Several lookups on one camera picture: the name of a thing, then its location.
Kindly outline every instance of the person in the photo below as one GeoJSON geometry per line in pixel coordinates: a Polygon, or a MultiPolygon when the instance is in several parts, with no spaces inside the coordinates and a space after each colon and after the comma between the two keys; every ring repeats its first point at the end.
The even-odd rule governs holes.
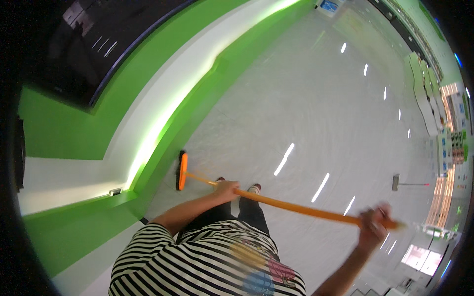
{"type": "MultiPolygon", "coordinates": [[[[240,197],[239,182],[218,179],[213,193],[151,220],[114,264],[109,295],[306,295],[301,275],[282,264],[258,202],[240,197]]],[[[259,194],[254,184],[248,191],[259,194]]],[[[382,204],[361,214],[359,242],[342,266],[312,295],[343,295],[387,235],[382,204]]]]}

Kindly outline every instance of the right hand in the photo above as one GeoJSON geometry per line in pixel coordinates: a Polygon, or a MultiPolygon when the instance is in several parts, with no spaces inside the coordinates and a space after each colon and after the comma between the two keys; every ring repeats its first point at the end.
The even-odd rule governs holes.
{"type": "Polygon", "coordinates": [[[216,190],[214,194],[222,199],[222,203],[226,203],[236,199],[239,195],[235,194],[235,189],[240,188],[240,183],[238,181],[221,181],[216,185],[216,190]]]}
{"type": "Polygon", "coordinates": [[[391,219],[392,207],[388,203],[378,205],[375,210],[369,209],[360,214],[359,244],[357,248],[370,255],[386,238],[388,232],[382,225],[385,219],[391,219]]]}

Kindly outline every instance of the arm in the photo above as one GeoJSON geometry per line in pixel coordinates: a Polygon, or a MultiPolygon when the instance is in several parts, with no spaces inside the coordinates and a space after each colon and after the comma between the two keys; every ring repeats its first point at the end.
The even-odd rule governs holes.
{"type": "Polygon", "coordinates": [[[390,218],[390,210],[388,204],[383,204],[375,211],[369,210],[361,214],[359,243],[342,266],[324,281],[312,296],[341,296],[350,288],[374,250],[387,236],[387,230],[380,222],[390,218]]]}
{"type": "Polygon", "coordinates": [[[213,193],[177,205],[151,220],[150,223],[161,224],[174,236],[200,214],[237,198],[238,195],[234,193],[234,189],[239,187],[239,182],[221,181],[213,193]]]}

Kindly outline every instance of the black pants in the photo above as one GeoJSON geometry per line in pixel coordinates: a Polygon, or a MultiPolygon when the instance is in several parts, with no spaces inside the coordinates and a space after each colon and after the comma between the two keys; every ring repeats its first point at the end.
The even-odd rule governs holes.
{"type": "MultiPolygon", "coordinates": [[[[264,212],[258,205],[257,201],[240,197],[239,201],[240,213],[238,214],[237,220],[248,223],[250,226],[270,235],[268,227],[265,221],[264,212]]],[[[189,230],[201,229],[209,224],[213,224],[219,221],[235,220],[235,217],[230,213],[230,202],[226,202],[220,206],[215,206],[210,210],[197,216],[191,223],[189,223],[183,230],[181,230],[178,237],[182,233],[189,230]]]]}

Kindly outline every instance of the mop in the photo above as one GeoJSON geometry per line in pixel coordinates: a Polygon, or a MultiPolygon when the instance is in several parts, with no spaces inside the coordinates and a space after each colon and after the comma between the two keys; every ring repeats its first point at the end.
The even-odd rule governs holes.
{"type": "MultiPolygon", "coordinates": [[[[210,180],[206,180],[204,178],[201,178],[199,176],[196,176],[190,172],[187,171],[188,169],[188,154],[181,150],[180,155],[179,155],[179,165],[176,168],[176,190],[181,191],[184,188],[184,184],[186,182],[186,177],[190,177],[193,179],[196,179],[198,181],[208,183],[212,186],[216,186],[218,183],[210,180]]],[[[333,220],[333,221],[338,221],[338,222],[343,222],[343,223],[348,223],[348,224],[355,224],[358,225],[359,227],[362,225],[362,220],[359,217],[353,217],[353,216],[344,216],[341,214],[337,213],[332,213],[332,212],[327,212],[327,211],[322,211],[322,210],[317,210],[314,208],[306,207],[306,206],[300,206],[300,205],[295,205],[292,203],[272,199],[269,197],[264,197],[255,193],[243,191],[240,189],[235,189],[234,190],[235,194],[238,194],[242,197],[246,197],[248,199],[252,199],[267,205],[279,207],[281,209],[293,211],[296,213],[300,214],[305,214],[305,215],[310,215],[313,217],[318,217],[322,219],[328,219],[328,220],[333,220]]],[[[386,219],[382,221],[382,225],[386,229],[401,229],[405,227],[404,223],[393,221],[386,219]]]]}

